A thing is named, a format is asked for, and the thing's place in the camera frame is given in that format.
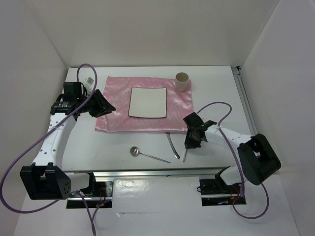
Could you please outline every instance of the paper cup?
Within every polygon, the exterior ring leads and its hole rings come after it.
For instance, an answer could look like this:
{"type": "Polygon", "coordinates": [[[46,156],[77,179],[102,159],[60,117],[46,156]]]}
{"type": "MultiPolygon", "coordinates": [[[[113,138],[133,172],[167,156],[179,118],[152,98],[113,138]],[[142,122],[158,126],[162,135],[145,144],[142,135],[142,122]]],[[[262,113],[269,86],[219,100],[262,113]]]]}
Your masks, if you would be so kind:
{"type": "Polygon", "coordinates": [[[188,74],[180,72],[175,77],[175,88],[178,92],[183,92],[188,84],[189,77],[188,74]]]}

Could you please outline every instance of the white plate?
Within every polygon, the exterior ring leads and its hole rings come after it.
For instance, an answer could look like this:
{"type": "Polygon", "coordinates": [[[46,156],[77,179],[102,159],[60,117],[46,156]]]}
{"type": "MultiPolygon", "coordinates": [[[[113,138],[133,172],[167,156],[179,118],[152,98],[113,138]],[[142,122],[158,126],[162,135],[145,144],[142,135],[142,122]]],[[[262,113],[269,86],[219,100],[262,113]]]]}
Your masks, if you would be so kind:
{"type": "Polygon", "coordinates": [[[166,88],[132,87],[128,115],[139,118],[166,117],[166,93],[166,88]]]}

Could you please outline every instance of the metal knife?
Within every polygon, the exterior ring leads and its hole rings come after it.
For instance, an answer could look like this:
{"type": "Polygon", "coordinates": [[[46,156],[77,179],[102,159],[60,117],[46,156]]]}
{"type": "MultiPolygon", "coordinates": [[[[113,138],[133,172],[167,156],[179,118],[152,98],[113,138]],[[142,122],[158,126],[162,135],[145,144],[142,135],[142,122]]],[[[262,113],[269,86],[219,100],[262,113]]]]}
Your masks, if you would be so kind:
{"type": "Polygon", "coordinates": [[[174,153],[174,156],[176,157],[176,159],[180,159],[181,157],[178,155],[177,151],[175,150],[174,148],[174,145],[172,143],[172,140],[171,140],[171,134],[170,133],[166,133],[166,136],[167,136],[167,139],[169,141],[169,144],[171,144],[171,148],[173,150],[173,153],[174,153]]]}

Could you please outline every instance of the pink cloth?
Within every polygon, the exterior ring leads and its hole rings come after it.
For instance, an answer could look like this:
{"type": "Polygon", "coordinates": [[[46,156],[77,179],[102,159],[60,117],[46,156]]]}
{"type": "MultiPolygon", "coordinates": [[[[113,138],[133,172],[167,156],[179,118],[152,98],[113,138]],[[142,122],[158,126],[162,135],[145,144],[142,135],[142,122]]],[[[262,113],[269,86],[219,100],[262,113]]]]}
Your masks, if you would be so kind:
{"type": "Polygon", "coordinates": [[[110,77],[103,93],[116,108],[115,112],[97,118],[96,131],[141,133],[186,133],[183,118],[193,112],[191,81],[184,92],[175,89],[175,80],[150,77],[110,77]],[[167,88],[167,111],[165,118],[129,117],[131,88],[167,88]]]}

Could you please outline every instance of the white wall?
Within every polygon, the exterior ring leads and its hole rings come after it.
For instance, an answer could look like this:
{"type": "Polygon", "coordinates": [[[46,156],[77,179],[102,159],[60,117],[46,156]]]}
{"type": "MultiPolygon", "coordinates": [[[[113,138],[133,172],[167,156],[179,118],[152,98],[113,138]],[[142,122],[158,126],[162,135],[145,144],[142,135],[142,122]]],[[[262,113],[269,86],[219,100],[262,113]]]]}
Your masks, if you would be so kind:
{"type": "MultiPolygon", "coordinates": [[[[0,176],[48,127],[53,100],[61,92],[67,68],[32,15],[25,0],[1,1],[0,7],[0,176]]],[[[20,209],[26,194],[17,164],[4,184],[7,201],[20,209]]],[[[0,204],[0,235],[13,235],[19,214],[0,204]]]]}
{"type": "Polygon", "coordinates": [[[241,70],[302,236],[314,235],[315,0],[280,0],[241,70]]]}
{"type": "Polygon", "coordinates": [[[279,0],[29,0],[69,66],[241,65],[279,0]]]}

